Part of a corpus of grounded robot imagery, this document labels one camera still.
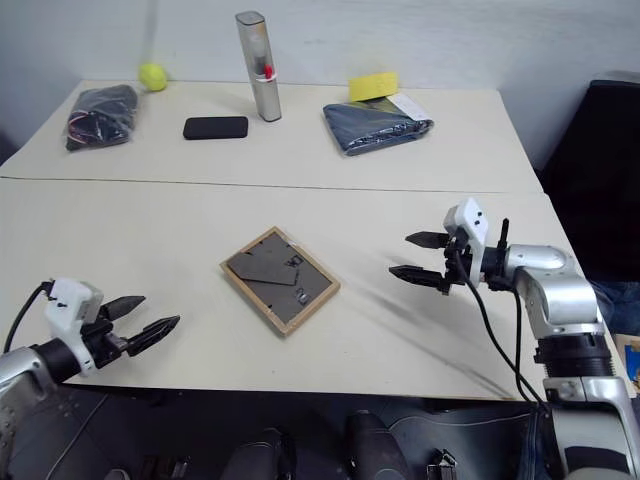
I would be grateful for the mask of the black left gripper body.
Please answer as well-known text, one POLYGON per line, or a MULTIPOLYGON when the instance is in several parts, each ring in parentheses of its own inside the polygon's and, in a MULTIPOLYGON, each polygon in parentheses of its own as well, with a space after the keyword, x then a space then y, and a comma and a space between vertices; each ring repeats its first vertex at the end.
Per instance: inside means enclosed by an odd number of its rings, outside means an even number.
POLYGON ((97 369, 118 359, 126 350, 128 341, 113 332, 113 321, 124 316, 122 307, 105 304, 100 307, 96 320, 85 323, 80 334, 97 369))

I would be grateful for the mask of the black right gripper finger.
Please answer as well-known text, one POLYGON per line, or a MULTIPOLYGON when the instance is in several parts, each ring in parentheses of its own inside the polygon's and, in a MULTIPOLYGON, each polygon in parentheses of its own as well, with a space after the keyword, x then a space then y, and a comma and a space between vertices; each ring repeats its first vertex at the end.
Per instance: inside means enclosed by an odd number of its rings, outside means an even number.
POLYGON ((444 281, 441 273, 425 270, 422 267, 398 265, 389 268, 389 272, 396 278, 410 284, 426 286, 440 290, 444 281))
POLYGON ((426 249, 444 249, 450 240, 447 233, 421 231, 405 237, 407 242, 426 249))

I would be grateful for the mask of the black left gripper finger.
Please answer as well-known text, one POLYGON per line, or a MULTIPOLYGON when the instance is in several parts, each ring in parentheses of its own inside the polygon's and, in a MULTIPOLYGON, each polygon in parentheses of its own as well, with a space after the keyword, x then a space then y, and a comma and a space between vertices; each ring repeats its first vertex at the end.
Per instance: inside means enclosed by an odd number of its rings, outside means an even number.
POLYGON ((181 317, 179 315, 159 319, 146 327, 126 342, 125 351, 129 356, 136 356, 149 349, 169 335, 181 317))
POLYGON ((134 295, 114 299, 106 304, 106 318, 109 321, 120 319, 131 313, 145 300, 145 296, 134 295))

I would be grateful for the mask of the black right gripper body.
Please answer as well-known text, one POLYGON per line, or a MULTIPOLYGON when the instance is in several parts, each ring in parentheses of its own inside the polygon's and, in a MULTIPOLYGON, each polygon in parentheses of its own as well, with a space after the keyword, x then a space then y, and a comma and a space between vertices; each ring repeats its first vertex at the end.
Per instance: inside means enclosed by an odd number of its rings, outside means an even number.
POLYGON ((470 276, 473 255, 464 233, 460 238, 440 233, 438 241, 439 247, 444 250, 445 273, 437 290, 448 295, 453 285, 466 284, 465 278, 470 276))

